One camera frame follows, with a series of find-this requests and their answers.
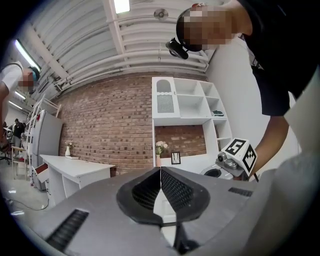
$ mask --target white cabinet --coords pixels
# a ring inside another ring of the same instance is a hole
[[[152,78],[152,117],[155,119],[180,117],[173,77]]]
[[[219,151],[232,139],[228,116],[215,85],[211,82],[173,78],[152,78],[152,141],[156,143],[155,126],[202,125],[206,154],[184,156],[175,166],[196,172],[214,163]],[[156,165],[153,152],[153,165]],[[162,164],[171,166],[170,158]]]

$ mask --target brick wall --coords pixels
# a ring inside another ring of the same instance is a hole
[[[175,73],[128,74],[96,81],[55,100],[62,104],[59,154],[116,165],[113,175],[153,166],[152,77],[205,80]]]
[[[155,142],[168,144],[161,158],[170,158],[171,152],[180,152],[181,157],[206,154],[206,143],[202,125],[156,126]]]

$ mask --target white table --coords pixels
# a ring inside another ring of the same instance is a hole
[[[51,207],[88,184],[110,178],[110,168],[115,166],[64,156],[41,154],[40,157],[48,168],[37,176],[41,182],[45,181]]]

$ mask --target picture frame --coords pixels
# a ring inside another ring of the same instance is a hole
[[[181,157],[180,152],[171,152],[171,164],[172,165],[180,165],[181,164]]]

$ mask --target drawer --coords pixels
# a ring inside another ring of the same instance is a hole
[[[48,165],[46,163],[44,163],[36,168],[34,168],[32,166],[32,168],[41,183],[44,182],[45,180],[49,179],[49,170],[48,170]]]

